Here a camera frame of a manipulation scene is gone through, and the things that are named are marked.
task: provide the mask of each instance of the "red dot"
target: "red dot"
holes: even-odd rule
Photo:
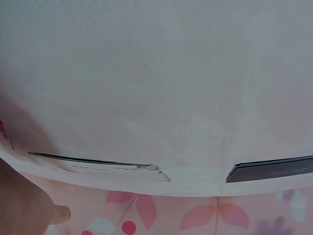
[[[82,235],[93,235],[92,232],[85,230],[82,232]]]
[[[122,230],[127,235],[132,235],[136,232],[136,224],[132,221],[125,221],[122,225]]]

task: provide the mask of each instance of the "white sheet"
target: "white sheet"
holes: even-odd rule
[[[224,184],[236,163],[313,153],[311,1],[0,2],[0,117],[19,170],[173,196],[303,187]],[[26,152],[158,165],[170,183],[56,173]],[[18,156],[25,156],[20,161]]]

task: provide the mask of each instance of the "skin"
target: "skin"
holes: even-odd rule
[[[45,191],[0,159],[0,234],[43,235],[48,225],[70,217],[68,207],[55,205]]]

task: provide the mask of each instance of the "pink flower pattern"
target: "pink flower pattern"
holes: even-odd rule
[[[240,197],[175,198],[83,188],[26,175],[72,219],[45,235],[295,235],[312,230],[313,188]]]

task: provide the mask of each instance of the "fingertip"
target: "fingertip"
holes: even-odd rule
[[[50,221],[51,225],[62,224],[69,221],[71,218],[70,209],[67,206],[55,205],[54,213]]]

